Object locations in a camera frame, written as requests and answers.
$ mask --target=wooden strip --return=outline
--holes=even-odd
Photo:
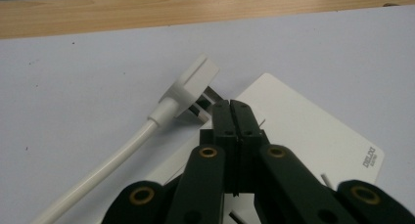
[[[0,2],[0,38],[382,7],[415,0],[27,0]]]

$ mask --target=white cable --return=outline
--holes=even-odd
[[[32,224],[49,224],[58,220],[74,204],[125,162],[153,133],[188,109],[204,92],[219,68],[201,56],[161,97],[142,128],[115,154],[83,178],[57,201],[45,209]]]

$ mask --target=wood surface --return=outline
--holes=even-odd
[[[415,0],[25,0],[0,2],[0,38],[229,21]]]

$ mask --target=wooden edge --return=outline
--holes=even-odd
[[[0,38],[382,7],[415,0],[26,0],[0,2]]]

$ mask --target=white plug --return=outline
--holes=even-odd
[[[142,128],[104,163],[79,181],[32,223],[53,223],[125,162],[153,133],[195,103],[219,72],[207,56],[199,57],[161,97]]]

